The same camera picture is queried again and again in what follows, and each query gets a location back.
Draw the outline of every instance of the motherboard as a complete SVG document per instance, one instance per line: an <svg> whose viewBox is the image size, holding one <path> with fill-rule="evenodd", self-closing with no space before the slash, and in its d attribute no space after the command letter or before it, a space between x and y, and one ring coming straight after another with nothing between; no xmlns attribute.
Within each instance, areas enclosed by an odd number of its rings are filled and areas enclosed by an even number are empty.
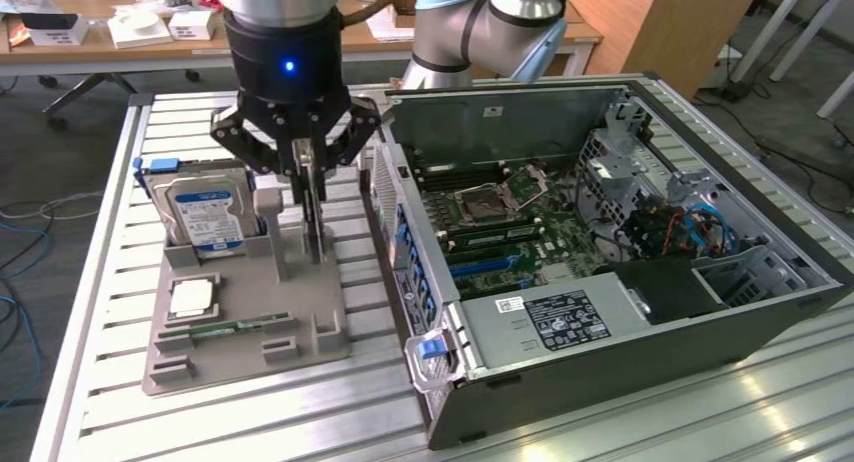
<svg viewBox="0 0 854 462"><path fill-rule="evenodd" d="M561 164L496 163L419 182L463 300L587 277L606 263Z"/></svg>

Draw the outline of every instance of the hard drive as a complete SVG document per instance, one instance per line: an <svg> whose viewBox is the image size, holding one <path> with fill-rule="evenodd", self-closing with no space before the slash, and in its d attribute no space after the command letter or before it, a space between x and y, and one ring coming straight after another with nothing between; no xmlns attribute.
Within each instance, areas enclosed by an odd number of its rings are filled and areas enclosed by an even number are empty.
<svg viewBox="0 0 854 462"><path fill-rule="evenodd" d="M244 252L243 241L259 235L260 227L251 173L240 161L155 159L138 180L158 208L171 245L192 245L200 259Z"/></svg>

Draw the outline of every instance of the power supply label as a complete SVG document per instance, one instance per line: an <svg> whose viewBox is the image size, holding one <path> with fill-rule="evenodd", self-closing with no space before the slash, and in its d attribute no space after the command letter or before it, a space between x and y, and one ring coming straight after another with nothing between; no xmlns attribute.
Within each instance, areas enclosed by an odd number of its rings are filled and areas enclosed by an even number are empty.
<svg viewBox="0 0 854 462"><path fill-rule="evenodd" d="M524 303L543 345L551 351L611 336L583 290Z"/></svg>

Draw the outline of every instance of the hard disk label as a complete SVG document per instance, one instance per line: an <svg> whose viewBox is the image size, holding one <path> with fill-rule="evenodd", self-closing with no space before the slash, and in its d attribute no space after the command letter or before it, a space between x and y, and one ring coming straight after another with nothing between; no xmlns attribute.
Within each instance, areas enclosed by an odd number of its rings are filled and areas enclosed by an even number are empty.
<svg viewBox="0 0 854 462"><path fill-rule="evenodd" d="M199 250L228 250L243 243L238 217L228 213L234 197L227 190L180 194L178 213L192 245Z"/></svg>
<svg viewBox="0 0 854 462"><path fill-rule="evenodd" d="M524 303L534 327L551 351L611 336L583 290Z"/></svg>

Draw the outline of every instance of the chair wheel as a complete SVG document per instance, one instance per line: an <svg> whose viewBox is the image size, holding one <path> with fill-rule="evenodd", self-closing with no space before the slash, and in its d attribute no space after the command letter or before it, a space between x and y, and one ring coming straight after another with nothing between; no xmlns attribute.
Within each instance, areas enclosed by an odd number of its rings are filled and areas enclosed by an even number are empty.
<svg viewBox="0 0 854 462"><path fill-rule="evenodd" d="M43 87L47 87L48 89L53 89L59 85L59 82L56 81L56 77L51 77L49 75L40 75L39 83L41 84Z"/></svg>
<svg viewBox="0 0 854 462"><path fill-rule="evenodd" d="M48 127L56 131L63 131L68 128L68 120L61 117L48 117Z"/></svg>

